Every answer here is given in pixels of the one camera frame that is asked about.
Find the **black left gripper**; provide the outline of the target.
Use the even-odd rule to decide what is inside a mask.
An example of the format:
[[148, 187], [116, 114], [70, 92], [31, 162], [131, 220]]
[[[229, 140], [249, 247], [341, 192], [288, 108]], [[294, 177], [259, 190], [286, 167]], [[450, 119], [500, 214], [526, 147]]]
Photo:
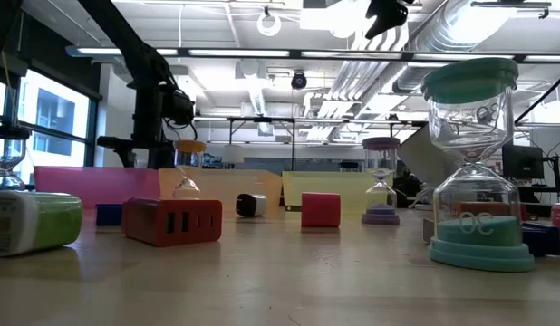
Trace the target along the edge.
[[[163, 95], [160, 86], [136, 91], [132, 140], [137, 149], [153, 149], [163, 142], [162, 128]], [[116, 152], [125, 168], [134, 168], [136, 154], [131, 139], [99, 136], [97, 145]]]

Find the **blue digital clock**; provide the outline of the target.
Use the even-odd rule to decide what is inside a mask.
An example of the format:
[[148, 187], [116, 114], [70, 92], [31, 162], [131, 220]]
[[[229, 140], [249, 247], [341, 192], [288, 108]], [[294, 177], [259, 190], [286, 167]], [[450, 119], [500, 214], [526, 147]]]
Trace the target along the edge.
[[122, 220], [122, 204], [97, 204], [95, 224], [97, 226], [119, 226]]

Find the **orange hourglass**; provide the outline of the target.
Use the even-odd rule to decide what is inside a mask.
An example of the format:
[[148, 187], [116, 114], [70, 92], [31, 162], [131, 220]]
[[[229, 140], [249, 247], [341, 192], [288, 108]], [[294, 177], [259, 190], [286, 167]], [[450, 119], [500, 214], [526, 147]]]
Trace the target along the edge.
[[192, 177], [203, 168], [206, 144], [198, 140], [177, 140], [174, 142], [174, 167], [181, 180], [173, 189], [176, 199], [199, 199], [200, 189]]

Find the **black-capped hourglass blue sand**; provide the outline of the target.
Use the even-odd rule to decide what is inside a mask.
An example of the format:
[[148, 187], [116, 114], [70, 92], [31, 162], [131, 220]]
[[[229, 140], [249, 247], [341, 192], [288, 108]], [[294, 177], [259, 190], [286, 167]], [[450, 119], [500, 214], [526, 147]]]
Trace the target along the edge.
[[30, 131], [21, 127], [0, 125], [0, 191], [24, 190], [25, 183], [14, 169], [24, 160]]

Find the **purple hourglass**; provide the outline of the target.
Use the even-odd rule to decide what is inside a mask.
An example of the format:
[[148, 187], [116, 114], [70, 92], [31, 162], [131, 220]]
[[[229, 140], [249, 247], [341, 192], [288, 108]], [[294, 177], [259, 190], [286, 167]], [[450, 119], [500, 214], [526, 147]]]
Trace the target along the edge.
[[392, 137], [364, 139], [364, 170], [374, 178], [374, 184], [365, 191], [366, 210], [362, 223], [366, 225], [398, 225], [397, 193], [392, 180], [397, 170], [397, 149], [400, 141]]

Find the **white and black charger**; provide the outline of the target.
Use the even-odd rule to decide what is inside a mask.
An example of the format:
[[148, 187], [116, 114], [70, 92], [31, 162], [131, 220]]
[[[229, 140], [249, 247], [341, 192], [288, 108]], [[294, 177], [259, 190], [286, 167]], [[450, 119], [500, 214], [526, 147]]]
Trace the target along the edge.
[[236, 213], [242, 217], [263, 216], [267, 209], [267, 198], [258, 194], [239, 194], [236, 201]]

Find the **small red cube charger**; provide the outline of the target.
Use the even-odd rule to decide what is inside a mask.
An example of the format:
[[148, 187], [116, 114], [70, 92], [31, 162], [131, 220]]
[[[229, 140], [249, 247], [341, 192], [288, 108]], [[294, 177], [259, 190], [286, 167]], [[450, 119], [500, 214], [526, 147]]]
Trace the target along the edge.
[[304, 192], [302, 194], [301, 226], [339, 227], [341, 197], [335, 193]]

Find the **black computer monitor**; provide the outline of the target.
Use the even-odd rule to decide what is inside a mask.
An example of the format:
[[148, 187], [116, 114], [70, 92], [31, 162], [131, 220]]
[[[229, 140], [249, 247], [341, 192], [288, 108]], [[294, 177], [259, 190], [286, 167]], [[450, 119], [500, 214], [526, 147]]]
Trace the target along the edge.
[[172, 142], [161, 142], [149, 149], [148, 168], [174, 168], [175, 149]]
[[503, 174], [516, 179], [542, 179], [543, 153], [540, 148], [508, 144], [502, 148]]

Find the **translucent pink plastic bin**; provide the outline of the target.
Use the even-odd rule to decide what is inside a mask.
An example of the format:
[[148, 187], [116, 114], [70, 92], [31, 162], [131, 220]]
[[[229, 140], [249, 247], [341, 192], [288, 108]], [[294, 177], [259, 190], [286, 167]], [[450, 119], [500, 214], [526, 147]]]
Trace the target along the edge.
[[34, 185], [37, 192], [76, 196], [86, 209], [122, 204], [132, 197], [160, 197], [159, 172], [148, 168], [38, 166]]

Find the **green and white charger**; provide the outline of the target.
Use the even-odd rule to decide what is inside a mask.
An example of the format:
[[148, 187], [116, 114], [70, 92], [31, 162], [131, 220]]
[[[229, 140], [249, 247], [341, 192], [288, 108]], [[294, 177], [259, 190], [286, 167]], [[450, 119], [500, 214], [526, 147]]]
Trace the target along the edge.
[[69, 194], [0, 191], [0, 257], [71, 244], [82, 217], [81, 199]]

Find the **black beam with light strips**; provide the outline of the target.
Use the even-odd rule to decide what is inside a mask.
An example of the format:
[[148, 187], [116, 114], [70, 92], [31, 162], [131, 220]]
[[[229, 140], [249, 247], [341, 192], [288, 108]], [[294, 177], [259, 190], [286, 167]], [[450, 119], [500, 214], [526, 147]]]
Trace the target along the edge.
[[350, 50], [260, 50], [241, 48], [159, 48], [157, 52], [167, 58], [255, 58], [323, 61], [379, 61], [379, 62], [461, 62], [481, 58], [510, 59], [522, 64], [560, 64], [560, 54], [555, 53], [423, 53], [395, 51]]

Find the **teal hourglass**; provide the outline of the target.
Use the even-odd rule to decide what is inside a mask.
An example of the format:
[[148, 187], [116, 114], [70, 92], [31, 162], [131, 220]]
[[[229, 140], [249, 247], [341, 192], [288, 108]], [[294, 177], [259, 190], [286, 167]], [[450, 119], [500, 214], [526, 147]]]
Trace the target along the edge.
[[533, 270], [535, 258], [513, 213], [492, 216], [453, 212], [458, 202], [520, 205], [519, 191], [486, 161], [513, 138], [511, 95], [518, 66], [510, 59], [481, 58], [448, 64], [423, 79], [431, 142], [456, 158], [459, 168], [433, 192], [434, 235], [430, 259], [462, 268], [506, 273]]

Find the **translucent orange plastic bin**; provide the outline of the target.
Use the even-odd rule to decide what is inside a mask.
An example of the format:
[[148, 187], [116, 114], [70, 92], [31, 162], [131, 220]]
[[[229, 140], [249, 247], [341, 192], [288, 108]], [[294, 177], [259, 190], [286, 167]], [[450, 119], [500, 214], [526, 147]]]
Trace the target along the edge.
[[159, 170], [159, 210], [181, 216], [205, 214], [220, 208], [222, 217], [236, 213], [236, 201], [240, 194], [266, 197], [265, 215], [278, 210], [282, 179], [266, 170], [256, 169], [196, 169], [186, 172], [195, 182], [198, 192], [176, 190], [184, 175], [175, 168]]

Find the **white lamp shade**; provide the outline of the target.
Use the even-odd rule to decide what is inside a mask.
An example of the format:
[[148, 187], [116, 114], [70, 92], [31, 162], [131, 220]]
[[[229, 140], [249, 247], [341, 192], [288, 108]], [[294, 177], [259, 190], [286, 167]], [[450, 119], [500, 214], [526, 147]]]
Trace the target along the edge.
[[227, 144], [222, 149], [222, 162], [225, 164], [241, 164], [244, 162], [244, 150], [236, 144]]

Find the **grey tilted panel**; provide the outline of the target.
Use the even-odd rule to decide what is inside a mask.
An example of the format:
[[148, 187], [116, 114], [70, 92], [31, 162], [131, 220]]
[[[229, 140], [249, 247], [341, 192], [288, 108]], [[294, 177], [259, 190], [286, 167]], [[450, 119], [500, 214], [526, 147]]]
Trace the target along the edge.
[[447, 178], [445, 153], [431, 142], [428, 127], [405, 139], [398, 155], [410, 172], [429, 187], [435, 188]]

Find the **translucent yellow plastic bin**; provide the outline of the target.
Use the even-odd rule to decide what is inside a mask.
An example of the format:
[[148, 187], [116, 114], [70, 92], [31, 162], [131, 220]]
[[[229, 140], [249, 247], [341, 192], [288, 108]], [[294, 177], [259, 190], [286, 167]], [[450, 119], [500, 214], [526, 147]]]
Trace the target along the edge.
[[303, 193], [335, 193], [346, 215], [366, 210], [365, 192], [375, 184], [375, 178], [364, 172], [285, 171], [282, 179], [285, 206], [301, 206]]

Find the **dark navy digital clock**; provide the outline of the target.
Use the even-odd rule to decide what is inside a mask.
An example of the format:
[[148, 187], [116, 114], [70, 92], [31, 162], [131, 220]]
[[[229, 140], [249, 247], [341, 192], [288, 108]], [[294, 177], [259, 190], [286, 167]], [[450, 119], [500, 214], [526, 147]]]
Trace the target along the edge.
[[560, 255], [560, 230], [557, 226], [523, 222], [522, 238], [535, 257]]

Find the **silver ventilation duct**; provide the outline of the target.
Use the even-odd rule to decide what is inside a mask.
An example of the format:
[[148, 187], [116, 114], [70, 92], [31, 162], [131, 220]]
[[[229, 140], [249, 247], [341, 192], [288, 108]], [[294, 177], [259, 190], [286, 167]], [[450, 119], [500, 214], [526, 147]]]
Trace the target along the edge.
[[414, 52], [470, 52], [515, 16], [515, 8], [472, 6], [449, 0], [410, 42]]

